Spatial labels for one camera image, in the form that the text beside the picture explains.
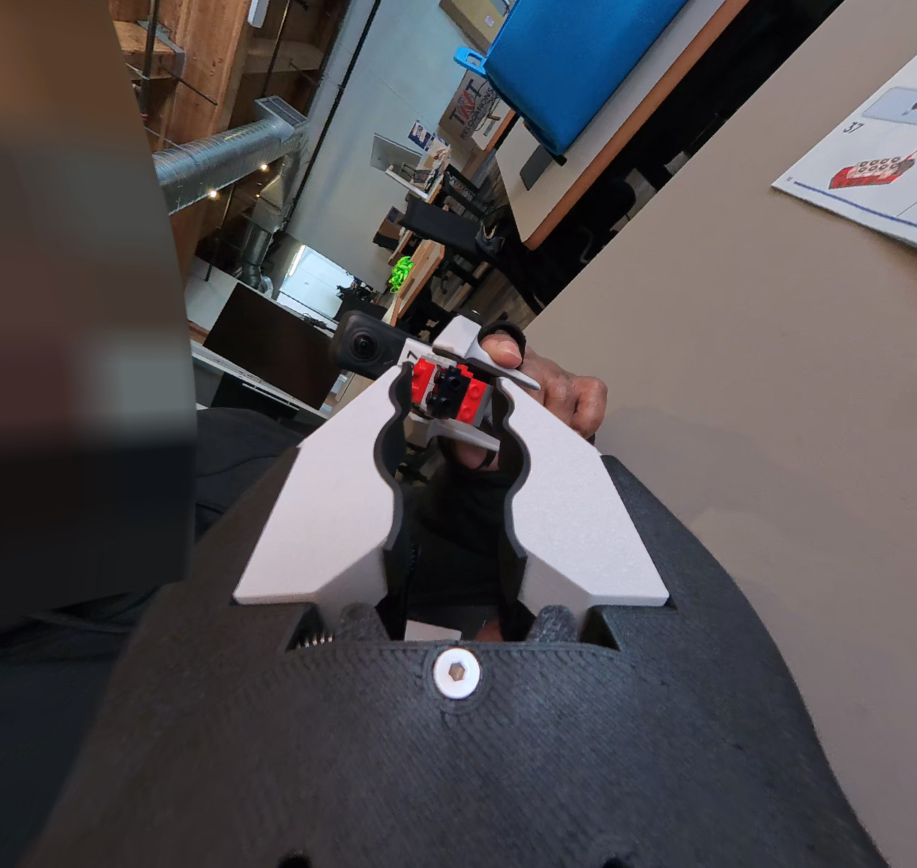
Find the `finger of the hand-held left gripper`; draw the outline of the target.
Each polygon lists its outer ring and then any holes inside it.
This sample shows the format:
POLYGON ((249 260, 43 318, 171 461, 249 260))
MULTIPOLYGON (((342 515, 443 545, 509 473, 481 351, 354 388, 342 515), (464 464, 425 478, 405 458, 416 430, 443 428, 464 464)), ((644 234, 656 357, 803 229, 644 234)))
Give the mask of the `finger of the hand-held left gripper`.
POLYGON ((458 443, 481 448, 486 452, 498 453, 500 442, 490 434, 468 423, 454 419, 428 419, 415 413, 407 415, 407 444, 426 448, 437 438, 446 438, 458 443))
POLYGON ((453 318, 434 340, 432 350, 438 356, 453 359, 492 379, 506 377, 523 388, 540 391, 538 382, 525 375, 520 368, 509 369, 495 364, 482 348, 483 339, 497 333, 509 336, 516 344, 520 356, 524 358, 526 342, 517 326, 509 322, 498 322, 482 327, 460 315, 453 318))

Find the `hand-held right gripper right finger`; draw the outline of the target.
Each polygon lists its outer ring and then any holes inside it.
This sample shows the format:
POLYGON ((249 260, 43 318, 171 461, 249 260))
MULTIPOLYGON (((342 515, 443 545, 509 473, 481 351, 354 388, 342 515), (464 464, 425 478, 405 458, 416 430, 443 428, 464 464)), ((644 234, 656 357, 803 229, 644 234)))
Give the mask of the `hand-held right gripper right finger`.
POLYGON ((499 381, 510 596, 533 615, 564 607, 660 608, 670 593, 599 451, 512 381, 499 381))

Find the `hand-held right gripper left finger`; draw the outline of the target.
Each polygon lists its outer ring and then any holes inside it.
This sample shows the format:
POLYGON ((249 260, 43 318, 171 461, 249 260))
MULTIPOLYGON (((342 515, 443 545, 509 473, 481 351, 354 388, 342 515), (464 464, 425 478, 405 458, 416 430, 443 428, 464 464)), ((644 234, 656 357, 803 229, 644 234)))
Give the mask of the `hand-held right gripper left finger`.
POLYGON ((242 606, 375 606, 403 522, 395 474, 405 459, 413 363, 382 374, 298 447, 233 594, 242 606))

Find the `red toy brick model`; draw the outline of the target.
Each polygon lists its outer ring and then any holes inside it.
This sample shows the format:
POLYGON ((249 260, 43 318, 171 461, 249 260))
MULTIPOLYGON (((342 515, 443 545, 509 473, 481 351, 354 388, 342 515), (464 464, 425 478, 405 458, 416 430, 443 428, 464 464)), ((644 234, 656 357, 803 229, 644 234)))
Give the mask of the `red toy brick model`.
POLYGON ((465 365, 418 358, 411 382, 411 406, 430 420, 452 420, 480 427, 488 416, 493 388, 465 365))

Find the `grey desk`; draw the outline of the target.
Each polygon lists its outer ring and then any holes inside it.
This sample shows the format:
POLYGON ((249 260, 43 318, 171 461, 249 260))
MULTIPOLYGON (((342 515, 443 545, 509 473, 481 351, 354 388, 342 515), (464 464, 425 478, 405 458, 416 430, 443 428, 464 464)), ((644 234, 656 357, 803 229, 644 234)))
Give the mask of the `grey desk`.
POLYGON ((770 186, 915 55, 845 0, 526 331, 737 581, 832 770, 915 866, 915 252, 770 186))

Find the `person's left hand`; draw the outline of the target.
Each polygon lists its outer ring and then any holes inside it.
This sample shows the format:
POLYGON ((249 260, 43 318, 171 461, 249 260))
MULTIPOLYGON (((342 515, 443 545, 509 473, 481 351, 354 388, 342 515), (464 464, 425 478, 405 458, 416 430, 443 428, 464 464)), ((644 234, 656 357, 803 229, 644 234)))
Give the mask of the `person's left hand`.
MULTIPOLYGON (((539 355, 532 347, 524 350, 505 331, 491 333, 480 341, 490 359, 506 370, 520 370, 539 384, 533 397, 577 432, 592 441, 603 422, 608 389, 599 379, 579 376, 562 369, 555 361, 539 355)), ((466 479, 494 480, 503 483, 499 459, 487 461, 487 452, 479 447, 443 440, 444 471, 466 479)))

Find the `black monitor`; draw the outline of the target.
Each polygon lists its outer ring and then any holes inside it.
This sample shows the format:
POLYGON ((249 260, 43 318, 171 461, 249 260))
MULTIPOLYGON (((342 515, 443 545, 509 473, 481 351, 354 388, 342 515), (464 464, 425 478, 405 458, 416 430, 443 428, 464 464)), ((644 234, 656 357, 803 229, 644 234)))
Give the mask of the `black monitor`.
POLYGON ((327 331, 244 284, 232 290, 203 344, 315 410, 340 375, 327 331))

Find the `person's dark jacket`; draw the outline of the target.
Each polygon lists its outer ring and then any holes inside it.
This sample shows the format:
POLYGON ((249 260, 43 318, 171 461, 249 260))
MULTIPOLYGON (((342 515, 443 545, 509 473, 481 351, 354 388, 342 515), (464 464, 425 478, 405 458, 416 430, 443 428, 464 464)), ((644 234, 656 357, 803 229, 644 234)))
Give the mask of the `person's dark jacket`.
MULTIPOLYGON (((253 411, 199 411, 195 539, 302 436, 253 411)), ((508 489, 495 455, 437 439, 424 484, 403 484, 417 551, 408 617, 472 631, 497 618, 498 531, 508 489)), ((43 828, 111 670, 154 592, 117 595, 2 624, 1 864, 43 828)))

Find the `black chair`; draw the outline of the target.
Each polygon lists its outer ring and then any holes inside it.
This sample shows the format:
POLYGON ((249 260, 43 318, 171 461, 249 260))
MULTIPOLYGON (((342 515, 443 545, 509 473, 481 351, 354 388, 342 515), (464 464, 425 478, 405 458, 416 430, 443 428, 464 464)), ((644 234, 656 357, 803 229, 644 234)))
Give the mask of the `black chair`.
POLYGON ((503 270, 499 253, 486 250, 484 228, 481 221, 438 208, 416 197, 408 197, 403 228, 417 233, 424 240, 440 243, 445 256, 435 275, 445 278, 451 273, 462 282, 476 288, 479 285, 473 273, 459 266, 464 259, 473 266, 487 263, 490 267, 503 270))

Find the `white table with wooden edge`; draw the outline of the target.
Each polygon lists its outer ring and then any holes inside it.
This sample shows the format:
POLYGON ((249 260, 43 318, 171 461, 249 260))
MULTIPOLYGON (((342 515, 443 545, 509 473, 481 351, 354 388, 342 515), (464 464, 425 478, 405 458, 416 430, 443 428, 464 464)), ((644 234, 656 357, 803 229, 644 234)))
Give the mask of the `white table with wooden edge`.
POLYGON ((563 165, 549 162, 527 189, 522 169, 536 140, 516 122, 496 152, 522 243, 546 240, 626 144, 751 0, 689 0, 574 142, 563 165))

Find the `printed cardboard box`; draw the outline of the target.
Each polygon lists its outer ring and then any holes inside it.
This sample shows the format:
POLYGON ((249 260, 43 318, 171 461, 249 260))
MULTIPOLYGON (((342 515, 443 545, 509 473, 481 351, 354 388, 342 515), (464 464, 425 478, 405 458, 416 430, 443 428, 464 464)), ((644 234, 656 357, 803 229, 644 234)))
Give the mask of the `printed cardboard box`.
POLYGON ((466 70, 438 123, 439 135, 453 152, 468 160, 498 140, 504 122, 512 116, 490 83, 466 70))

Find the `blue plastic tote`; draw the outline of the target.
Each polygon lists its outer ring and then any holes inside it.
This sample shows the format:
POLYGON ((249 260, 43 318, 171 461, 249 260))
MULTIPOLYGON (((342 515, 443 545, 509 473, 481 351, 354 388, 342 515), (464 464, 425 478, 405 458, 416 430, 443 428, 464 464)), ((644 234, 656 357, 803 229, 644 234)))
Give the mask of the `blue plastic tote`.
POLYGON ((689 0, 516 0, 485 54, 486 79, 559 164, 689 0))

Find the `pale blue instruction booklet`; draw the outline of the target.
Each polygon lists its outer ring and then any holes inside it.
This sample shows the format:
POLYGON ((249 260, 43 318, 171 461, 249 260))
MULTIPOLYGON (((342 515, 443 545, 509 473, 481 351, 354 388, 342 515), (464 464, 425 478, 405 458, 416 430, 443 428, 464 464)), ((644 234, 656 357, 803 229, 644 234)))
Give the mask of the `pale blue instruction booklet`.
POLYGON ((771 185, 916 246, 916 60, 771 185))

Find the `silver ventilation duct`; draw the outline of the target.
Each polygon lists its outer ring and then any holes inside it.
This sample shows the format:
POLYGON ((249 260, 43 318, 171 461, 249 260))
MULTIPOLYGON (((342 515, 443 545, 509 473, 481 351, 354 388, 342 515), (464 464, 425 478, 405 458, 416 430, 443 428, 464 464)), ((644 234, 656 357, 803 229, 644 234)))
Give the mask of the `silver ventilation duct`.
POLYGON ((251 207, 245 207, 246 230, 236 259, 238 279, 269 294, 262 267, 273 238, 285 227, 304 173, 309 120, 281 97, 254 102, 259 119, 242 127, 153 154, 160 188, 170 217, 182 279, 187 279, 193 252, 203 236, 203 203, 234 188, 266 165, 269 179, 251 207))

